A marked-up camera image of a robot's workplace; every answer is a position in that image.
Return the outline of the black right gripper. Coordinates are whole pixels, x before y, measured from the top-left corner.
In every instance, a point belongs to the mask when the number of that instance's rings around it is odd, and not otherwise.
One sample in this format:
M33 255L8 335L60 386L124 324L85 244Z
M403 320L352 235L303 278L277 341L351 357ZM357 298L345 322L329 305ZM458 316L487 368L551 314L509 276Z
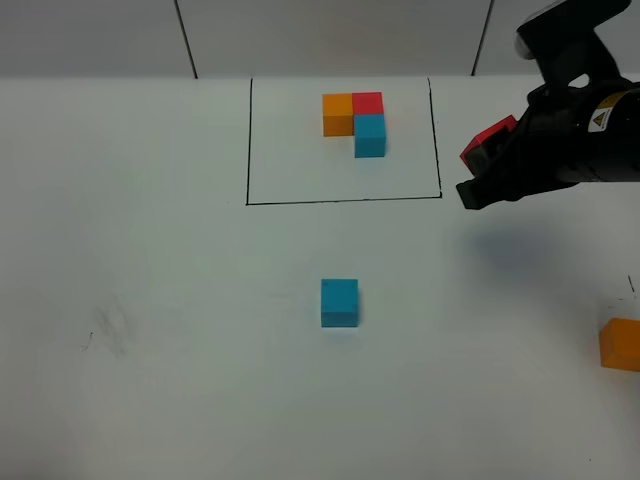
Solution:
M639 84L622 78L584 87L544 85L528 95L518 130L474 138L461 154L472 179L456 188L468 210L516 201L540 183L639 180Z

